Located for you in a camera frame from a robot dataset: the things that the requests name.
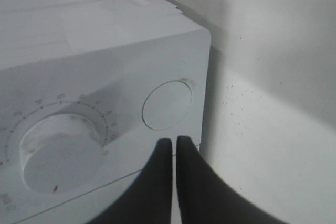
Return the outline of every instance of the washing machine top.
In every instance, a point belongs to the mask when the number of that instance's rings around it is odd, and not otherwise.
[[[0,69],[178,33],[162,21],[178,13],[165,0],[0,0]]]

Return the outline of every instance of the washing machine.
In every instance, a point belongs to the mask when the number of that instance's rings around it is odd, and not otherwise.
[[[209,45],[165,0],[0,0],[0,223],[85,223],[199,145]]]

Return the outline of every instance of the control dial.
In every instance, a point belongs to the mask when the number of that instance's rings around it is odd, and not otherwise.
[[[23,136],[25,184],[39,193],[63,193],[85,184],[100,168],[103,150],[95,125],[76,114],[49,116]]]

